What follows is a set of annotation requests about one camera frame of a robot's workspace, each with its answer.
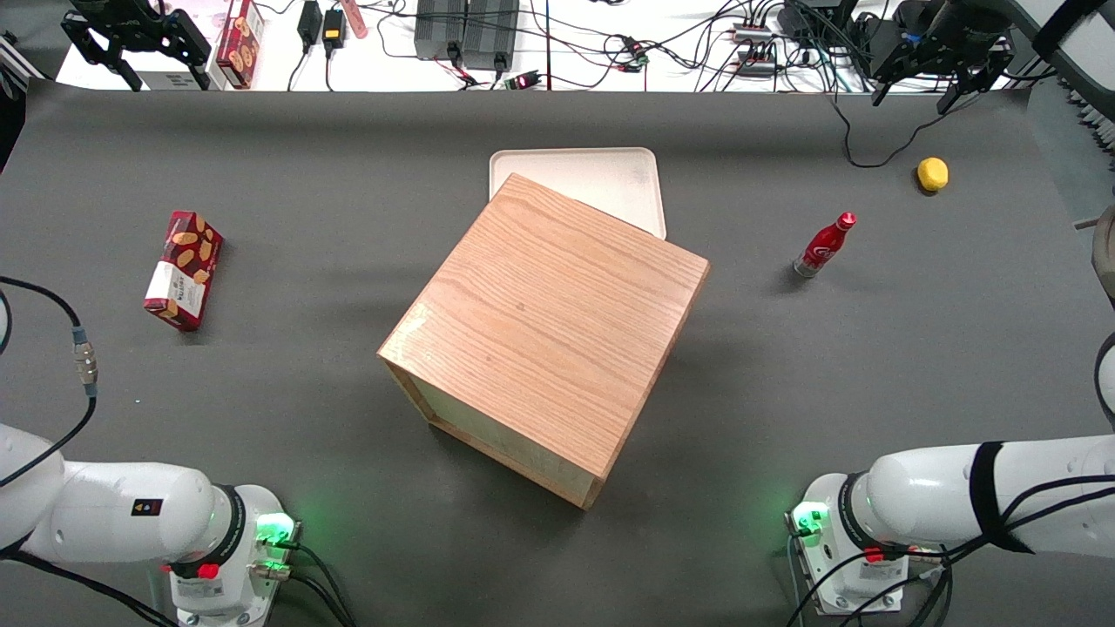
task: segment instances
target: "gray table surface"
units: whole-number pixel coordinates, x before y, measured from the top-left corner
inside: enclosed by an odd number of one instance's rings
[[[859,158],[934,102],[842,97]],[[1109,432],[1092,366],[1112,310],[1024,107],[985,96],[861,171],[821,96],[36,85],[0,176],[0,268],[65,295],[96,343],[100,408],[69,459],[271,488],[362,625],[783,625],[782,512],[815,476],[918,446]],[[617,145],[656,153],[669,239],[712,273],[582,513],[427,427],[375,350],[484,205],[492,153]],[[925,197],[910,172],[931,154],[952,182]],[[229,241],[195,335],[140,307],[174,209]],[[791,280],[845,210],[860,214],[845,250]],[[9,296],[3,421],[57,437],[84,403],[66,321]],[[80,570],[146,597],[144,568]],[[987,549],[958,567],[950,624],[1109,625],[1113,578],[1115,562]],[[0,591],[3,626],[138,624],[19,566],[0,567]],[[328,624],[282,590],[272,625]]]

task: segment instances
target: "red bottle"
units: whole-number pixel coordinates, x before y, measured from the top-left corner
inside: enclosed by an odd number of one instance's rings
[[[805,247],[801,257],[794,260],[794,270],[807,279],[815,277],[821,268],[844,245],[844,235],[852,226],[855,226],[855,214],[847,212],[842,214],[835,223],[822,229],[813,237],[809,245]]]

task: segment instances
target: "connector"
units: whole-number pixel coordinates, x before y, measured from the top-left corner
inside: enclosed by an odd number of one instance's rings
[[[302,38],[302,54],[310,52],[310,48],[318,44],[321,36],[321,8],[318,0],[306,0],[302,4],[302,17],[298,19],[298,36]]]
[[[504,89],[518,90],[534,87],[539,83],[542,83],[542,77],[539,76],[539,70],[532,69],[531,71],[504,80],[503,87]]]
[[[290,566],[277,561],[256,562],[248,567],[248,570],[252,577],[273,581],[287,581],[291,575]]]
[[[74,364],[77,366],[77,378],[85,386],[85,395],[93,398],[97,395],[97,355],[85,335],[83,327],[74,327]]]
[[[333,50],[345,47],[345,33],[348,30],[348,19],[345,11],[330,9],[326,11],[322,21],[321,42],[326,46],[326,58],[333,56]]]
[[[766,44],[773,38],[774,32],[769,28],[747,26],[740,22],[733,25],[731,40],[735,44],[746,44],[748,41],[752,45]]]

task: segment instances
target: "power supply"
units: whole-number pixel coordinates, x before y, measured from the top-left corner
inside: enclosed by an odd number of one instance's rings
[[[468,69],[507,71],[515,56],[518,0],[472,0],[462,56]]]
[[[415,55],[457,65],[465,40],[465,0],[418,0]]]

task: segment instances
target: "cookie package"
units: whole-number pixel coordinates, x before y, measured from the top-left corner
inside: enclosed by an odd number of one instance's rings
[[[192,211],[175,211],[143,308],[182,331],[197,330],[224,238]]]
[[[216,65],[234,89],[252,86],[263,39],[263,18],[252,0],[232,0],[224,33],[217,48]]]

